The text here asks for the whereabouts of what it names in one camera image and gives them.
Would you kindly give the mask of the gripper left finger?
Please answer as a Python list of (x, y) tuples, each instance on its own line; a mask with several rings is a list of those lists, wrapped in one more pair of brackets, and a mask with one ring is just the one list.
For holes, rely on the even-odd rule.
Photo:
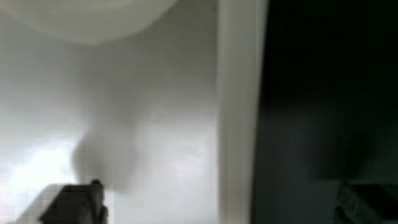
[(104, 186), (97, 179), (88, 184), (65, 185), (39, 216), (42, 224), (108, 224)]

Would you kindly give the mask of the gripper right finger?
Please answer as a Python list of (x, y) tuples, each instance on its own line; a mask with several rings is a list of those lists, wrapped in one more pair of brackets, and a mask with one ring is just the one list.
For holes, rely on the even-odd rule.
[(342, 183), (335, 201), (335, 224), (398, 224), (398, 200), (376, 184)]

